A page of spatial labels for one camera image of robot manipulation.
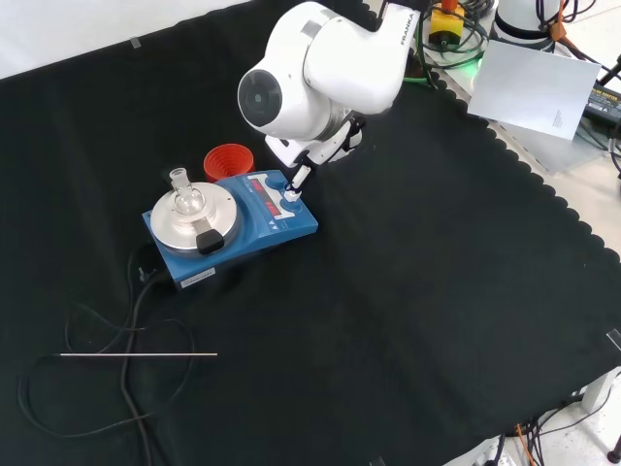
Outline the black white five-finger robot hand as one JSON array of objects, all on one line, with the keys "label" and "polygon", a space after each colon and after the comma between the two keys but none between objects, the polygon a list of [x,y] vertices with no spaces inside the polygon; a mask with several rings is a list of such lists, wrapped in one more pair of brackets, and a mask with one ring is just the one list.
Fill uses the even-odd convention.
[{"label": "black white five-finger robot hand", "polygon": [[284,188],[284,200],[299,200],[303,185],[321,165],[335,162],[351,154],[362,142],[366,119],[351,116],[335,135],[326,141],[301,142],[266,136],[265,142],[273,155],[287,168],[297,169],[294,177]]}]

